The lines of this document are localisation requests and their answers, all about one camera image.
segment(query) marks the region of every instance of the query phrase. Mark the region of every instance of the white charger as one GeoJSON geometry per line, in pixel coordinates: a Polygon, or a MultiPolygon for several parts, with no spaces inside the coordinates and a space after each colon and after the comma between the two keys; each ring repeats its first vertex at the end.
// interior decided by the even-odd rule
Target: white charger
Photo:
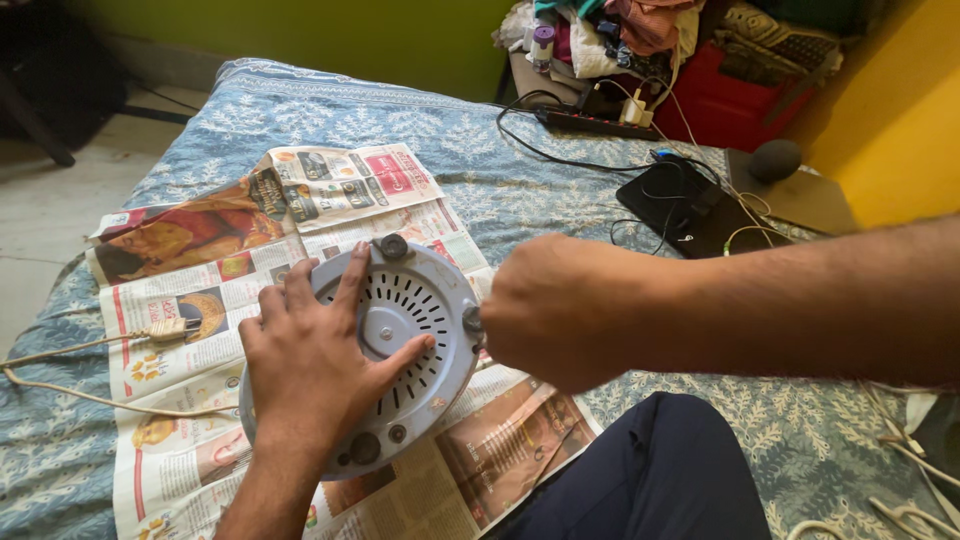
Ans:
{"type": "Polygon", "coordinates": [[[640,101],[640,89],[634,91],[633,99],[627,99],[623,102],[623,110],[620,112],[620,122],[632,124],[641,128],[649,128],[654,121],[652,110],[646,110],[646,102],[640,101]]]}

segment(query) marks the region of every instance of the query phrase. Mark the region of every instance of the power strip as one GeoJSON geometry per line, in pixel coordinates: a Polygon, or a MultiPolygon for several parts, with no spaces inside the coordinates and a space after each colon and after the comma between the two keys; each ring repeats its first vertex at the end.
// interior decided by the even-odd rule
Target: power strip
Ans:
{"type": "Polygon", "coordinates": [[[561,130],[594,132],[604,135],[616,135],[625,138],[642,138],[644,140],[661,140],[660,134],[650,128],[641,128],[616,120],[594,118],[586,114],[567,112],[553,107],[540,106],[534,113],[541,124],[561,130]]]}

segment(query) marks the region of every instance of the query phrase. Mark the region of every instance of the chair leg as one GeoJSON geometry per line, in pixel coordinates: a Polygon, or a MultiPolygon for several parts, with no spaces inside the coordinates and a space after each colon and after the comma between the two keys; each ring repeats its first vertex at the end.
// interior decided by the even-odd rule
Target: chair leg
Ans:
{"type": "Polygon", "coordinates": [[[514,71],[510,67],[510,53],[507,53],[506,60],[503,61],[503,71],[500,72],[500,82],[496,84],[496,96],[493,97],[494,103],[505,105],[502,103],[503,96],[507,93],[507,85],[510,83],[513,74],[514,71]]]}
{"type": "Polygon", "coordinates": [[[69,167],[77,162],[63,143],[58,141],[47,128],[43,120],[36,115],[30,103],[16,91],[16,86],[7,78],[7,75],[2,72],[0,72],[0,104],[58,165],[69,167]]]}

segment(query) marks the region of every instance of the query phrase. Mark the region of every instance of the floral pattern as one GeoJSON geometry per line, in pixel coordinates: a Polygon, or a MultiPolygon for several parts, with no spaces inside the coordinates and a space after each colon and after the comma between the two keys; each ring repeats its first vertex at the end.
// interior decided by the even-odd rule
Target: floral pattern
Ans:
{"type": "MultiPolygon", "coordinates": [[[[631,217],[614,198],[631,176],[542,160],[496,129],[499,112],[274,61],[228,62],[207,104],[136,186],[126,208],[193,197],[245,174],[277,146],[406,142],[436,175],[494,265],[517,243],[541,233],[609,241],[611,221],[631,217]]],[[[510,114],[505,123],[536,147],[567,159],[639,164],[657,146],[551,134],[528,114],[510,114]]],[[[720,151],[705,153],[706,161],[723,171],[720,151]]],[[[638,251],[660,243],[642,225],[624,226],[614,235],[618,244],[638,251]]],[[[668,246],[661,254],[678,256],[668,246]]],[[[97,292],[78,257],[64,268],[47,306],[10,357],[103,336],[97,292]]],[[[17,374],[109,395],[106,346],[25,365],[17,374]]],[[[875,515],[868,496],[938,511],[916,471],[877,446],[882,425],[853,384],[632,372],[585,398],[608,425],[658,390],[700,396],[727,418],[754,473],[774,538],[782,540],[807,519],[831,522],[851,539],[903,538],[875,515]]],[[[902,414],[900,401],[891,398],[888,405],[902,414]]],[[[0,536],[115,536],[115,439],[109,407],[0,380],[0,536]]]]}

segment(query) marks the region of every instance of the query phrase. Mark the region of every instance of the fingernail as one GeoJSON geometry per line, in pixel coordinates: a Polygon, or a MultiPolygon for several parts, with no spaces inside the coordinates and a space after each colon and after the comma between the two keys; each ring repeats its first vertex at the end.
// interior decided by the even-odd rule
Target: fingernail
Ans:
{"type": "Polygon", "coordinates": [[[370,242],[366,240],[360,240],[355,246],[353,246],[353,256],[360,257],[367,251],[370,247],[370,242]]]}

